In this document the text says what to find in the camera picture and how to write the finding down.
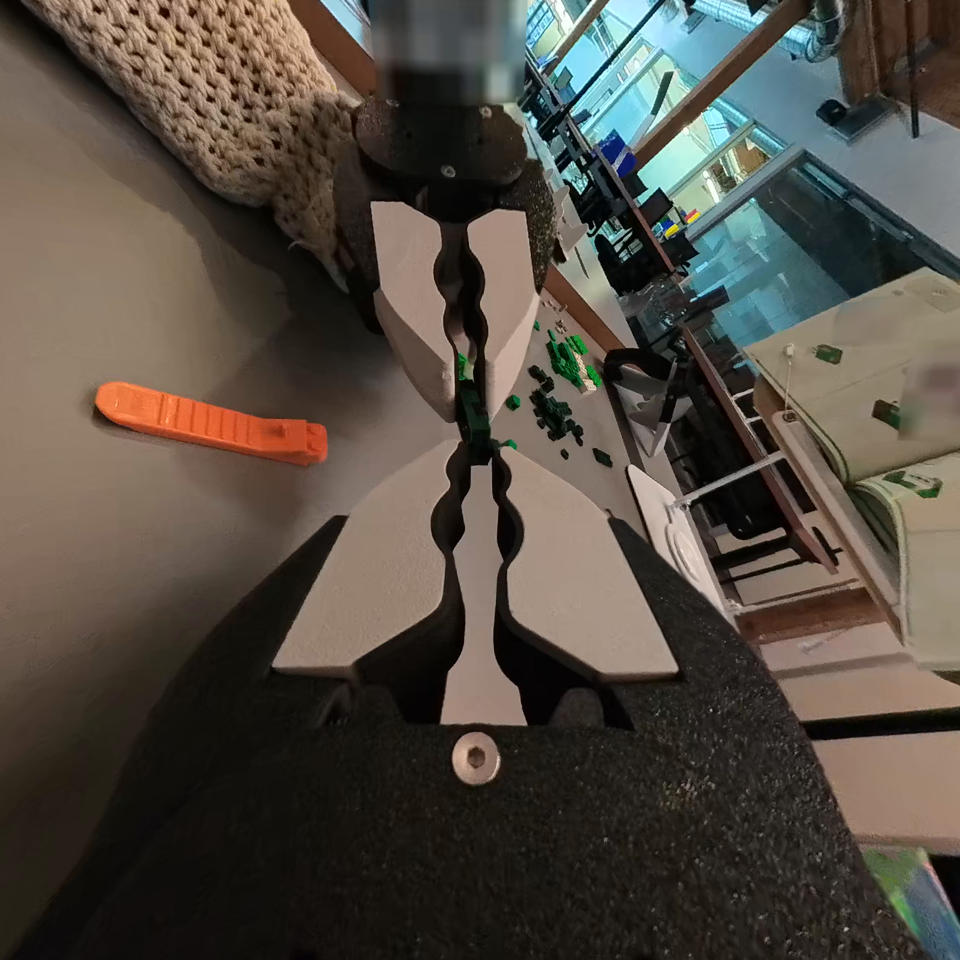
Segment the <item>dark green lego brick stack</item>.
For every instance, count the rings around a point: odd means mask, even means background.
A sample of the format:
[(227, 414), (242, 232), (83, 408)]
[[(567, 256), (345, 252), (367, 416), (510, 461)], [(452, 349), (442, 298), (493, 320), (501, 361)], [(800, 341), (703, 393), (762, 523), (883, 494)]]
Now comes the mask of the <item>dark green lego brick stack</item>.
[(491, 421), (482, 386), (474, 379), (474, 365), (462, 353), (457, 354), (454, 412), (461, 439), (473, 466), (486, 466), (492, 459), (495, 444)]

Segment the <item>person's left forearm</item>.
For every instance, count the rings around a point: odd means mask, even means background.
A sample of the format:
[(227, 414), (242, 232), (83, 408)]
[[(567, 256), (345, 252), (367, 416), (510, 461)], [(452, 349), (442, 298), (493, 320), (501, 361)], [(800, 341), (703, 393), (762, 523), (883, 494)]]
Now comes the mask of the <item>person's left forearm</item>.
[(284, 1), (27, 1), (218, 196), (270, 210), (337, 282), (333, 180), (359, 101)]

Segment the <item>green lego box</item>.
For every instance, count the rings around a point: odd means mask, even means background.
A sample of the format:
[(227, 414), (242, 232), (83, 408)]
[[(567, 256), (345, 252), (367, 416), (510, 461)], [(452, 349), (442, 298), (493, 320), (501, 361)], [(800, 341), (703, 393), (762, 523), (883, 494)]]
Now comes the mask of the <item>green lego box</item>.
[(929, 958), (959, 958), (959, 921), (925, 850), (909, 851), (900, 887), (901, 914)]

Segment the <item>orange brick separator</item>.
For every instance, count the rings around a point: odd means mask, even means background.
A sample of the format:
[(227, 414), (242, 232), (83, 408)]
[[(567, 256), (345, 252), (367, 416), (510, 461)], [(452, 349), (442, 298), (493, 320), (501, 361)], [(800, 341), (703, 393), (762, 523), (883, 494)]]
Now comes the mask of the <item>orange brick separator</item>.
[(102, 384), (94, 402), (114, 425), (171, 441), (304, 467), (329, 453), (326, 428), (304, 419), (244, 414), (121, 381)]

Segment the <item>pile of bright green lego pieces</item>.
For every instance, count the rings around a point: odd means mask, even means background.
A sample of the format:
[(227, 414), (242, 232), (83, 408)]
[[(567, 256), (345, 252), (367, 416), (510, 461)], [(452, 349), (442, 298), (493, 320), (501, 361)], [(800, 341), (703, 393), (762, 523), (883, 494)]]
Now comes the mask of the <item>pile of bright green lego pieces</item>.
[(599, 391), (603, 380), (588, 362), (589, 351), (582, 338), (578, 334), (562, 335), (554, 329), (548, 329), (547, 335), (546, 351), (552, 371), (581, 394)]

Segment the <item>lego instruction booklet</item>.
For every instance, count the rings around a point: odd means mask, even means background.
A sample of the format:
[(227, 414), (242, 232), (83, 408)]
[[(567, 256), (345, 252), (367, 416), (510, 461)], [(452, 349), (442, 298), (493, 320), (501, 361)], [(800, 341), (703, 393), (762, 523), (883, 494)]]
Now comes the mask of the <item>lego instruction booklet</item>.
[(742, 348), (894, 562), (917, 664), (959, 666), (959, 287), (928, 267)]

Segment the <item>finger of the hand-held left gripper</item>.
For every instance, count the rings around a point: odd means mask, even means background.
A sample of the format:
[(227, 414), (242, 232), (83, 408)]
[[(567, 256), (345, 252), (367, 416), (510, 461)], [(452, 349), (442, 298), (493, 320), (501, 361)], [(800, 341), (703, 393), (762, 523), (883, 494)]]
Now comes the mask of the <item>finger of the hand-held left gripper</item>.
[(474, 379), (493, 418), (522, 370), (540, 303), (525, 214), (496, 209), (471, 221), (468, 256), (476, 278), (468, 314), (476, 345)]
[(376, 318), (415, 390), (453, 424), (457, 372), (445, 329), (447, 303), (435, 275), (441, 227), (400, 201), (373, 201), (370, 220), (379, 277)]

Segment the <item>white round-cornered base plate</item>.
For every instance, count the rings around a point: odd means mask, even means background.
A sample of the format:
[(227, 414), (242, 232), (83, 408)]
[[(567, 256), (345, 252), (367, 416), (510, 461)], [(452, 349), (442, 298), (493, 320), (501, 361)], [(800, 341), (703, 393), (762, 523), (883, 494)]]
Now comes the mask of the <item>white round-cornered base plate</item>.
[(705, 498), (727, 493), (734, 484), (742, 480), (759, 477), (763, 467), (774, 467), (784, 458), (783, 454), (767, 455), (761, 458), (760, 465), (745, 466), (717, 481), (697, 487), (689, 494), (682, 494), (675, 479), (668, 485), (659, 482), (660, 479), (666, 479), (670, 466), (666, 453), (663, 451), (655, 457), (645, 453), (642, 435), (647, 433), (646, 430), (640, 426), (632, 426), (627, 418), (627, 410), (634, 406), (631, 403), (632, 397), (629, 393), (622, 395), (617, 387), (615, 389), (639, 459), (638, 464), (627, 467), (627, 480), (651, 545), (656, 553), (716, 607), (730, 624), (737, 625), (738, 619), (746, 616), (748, 608), (726, 594), (717, 570), (740, 568), (785, 549), (792, 549), (800, 562), (806, 563), (809, 561), (808, 550), (798, 540), (798, 534), (786, 524), (783, 527), (785, 535), (777, 540), (767, 539), (743, 548), (738, 553), (732, 551), (713, 558), (704, 545), (704, 539), (691, 512)]

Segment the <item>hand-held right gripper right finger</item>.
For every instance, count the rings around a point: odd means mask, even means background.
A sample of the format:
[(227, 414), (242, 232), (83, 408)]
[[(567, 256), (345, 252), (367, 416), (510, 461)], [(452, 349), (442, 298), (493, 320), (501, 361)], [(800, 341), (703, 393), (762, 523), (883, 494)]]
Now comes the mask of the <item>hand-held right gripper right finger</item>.
[(509, 446), (494, 454), (492, 492), (504, 625), (588, 681), (676, 679), (678, 662), (606, 512)]

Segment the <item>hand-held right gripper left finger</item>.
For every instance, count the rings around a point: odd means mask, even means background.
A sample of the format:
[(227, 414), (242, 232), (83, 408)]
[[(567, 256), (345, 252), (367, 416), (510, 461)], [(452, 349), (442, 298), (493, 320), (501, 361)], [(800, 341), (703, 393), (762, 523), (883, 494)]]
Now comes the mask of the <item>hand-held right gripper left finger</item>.
[(272, 669), (356, 684), (444, 684), (464, 645), (454, 550), (466, 446), (439, 444), (347, 517)]

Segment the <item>scattered dark green lego pieces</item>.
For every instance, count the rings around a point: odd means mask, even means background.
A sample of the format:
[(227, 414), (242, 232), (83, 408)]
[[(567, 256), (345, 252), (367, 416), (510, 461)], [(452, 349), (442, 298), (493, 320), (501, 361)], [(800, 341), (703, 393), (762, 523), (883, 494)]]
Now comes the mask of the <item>scattered dark green lego pieces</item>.
[[(545, 431), (550, 442), (570, 441), (578, 448), (585, 449), (584, 427), (573, 418), (570, 404), (554, 395), (555, 388), (553, 379), (547, 377), (537, 381), (535, 389), (529, 394), (529, 406), (534, 414), (535, 425)], [(504, 403), (510, 412), (516, 412), (522, 405), (523, 400), (515, 393), (509, 394)], [(609, 470), (613, 469), (614, 461), (606, 450), (593, 447), (591, 453), (596, 463)]]

